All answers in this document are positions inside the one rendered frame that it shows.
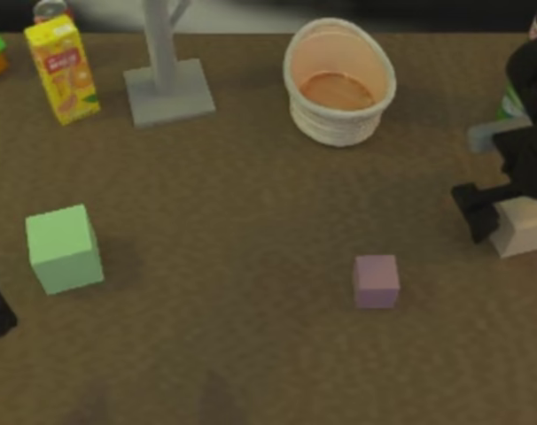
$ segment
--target red can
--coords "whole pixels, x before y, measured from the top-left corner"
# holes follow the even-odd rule
[[[34,8],[35,24],[46,22],[60,15],[74,18],[72,11],[64,0],[41,0]]]

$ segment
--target green bottle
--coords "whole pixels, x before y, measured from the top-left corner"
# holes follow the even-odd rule
[[[533,24],[531,29],[528,32],[529,40],[534,40],[537,38],[537,12],[534,17]],[[510,82],[507,83],[507,88],[505,89],[505,95],[501,101],[501,107],[497,112],[498,120],[506,120],[508,118],[518,118],[526,115],[525,108],[519,100],[517,93],[513,89]]]

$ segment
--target dark background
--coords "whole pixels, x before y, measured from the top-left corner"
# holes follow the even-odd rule
[[[250,5],[252,0],[226,0]],[[0,31],[22,31],[31,22],[36,0],[0,0]],[[275,8],[300,8],[346,19],[416,24],[426,31],[526,32],[537,9],[537,0],[255,0]],[[113,23],[98,22],[75,6],[83,31],[113,30]]]

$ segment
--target white basket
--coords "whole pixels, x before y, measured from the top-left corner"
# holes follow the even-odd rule
[[[348,51],[334,49],[333,37],[336,44],[340,41],[348,45]],[[315,50],[315,46],[322,46],[322,50]],[[361,52],[354,54],[354,49]],[[295,60],[301,59],[310,62],[311,68],[307,68],[311,74],[302,75],[297,70]],[[359,111],[339,111],[311,102],[300,93],[299,85],[320,72],[340,72],[355,78],[371,91],[376,103]],[[366,73],[373,73],[374,86],[368,86]],[[300,131],[319,143],[347,147],[373,135],[381,114],[394,99],[396,77],[391,61],[369,34],[346,20],[324,18],[308,23],[292,38],[284,56],[284,85],[290,96],[292,119]]]

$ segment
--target basket rim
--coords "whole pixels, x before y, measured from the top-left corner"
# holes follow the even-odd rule
[[[385,66],[385,70],[389,76],[390,82],[390,84],[388,84],[385,97],[383,97],[380,102],[372,105],[370,108],[361,109],[358,111],[338,111],[337,109],[331,109],[311,102],[300,93],[298,87],[296,87],[296,84],[292,81],[292,77],[287,73],[287,70],[291,69],[292,53],[298,43],[302,41],[304,35],[312,31],[316,27],[327,25],[338,25],[355,31],[355,33],[357,33],[361,38],[363,38],[378,54],[379,58],[383,62],[383,65]],[[294,95],[295,101],[299,102],[300,104],[302,104],[303,107],[309,109],[312,112],[337,119],[366,118],[381,113],[393,101],[397,87],[396,73],[394,71],[393,63],[391,62],[391,59],[386,55],[380,44],[361,27],[355,25],[348,20],[340,18],[314,19],[304,25],[300,30],[298,30],[298,32],[296,32],[296,34],[289,42],[288,47],[286,48],[286,52],[284,54],[283,76],[284,85],[288,92]]]

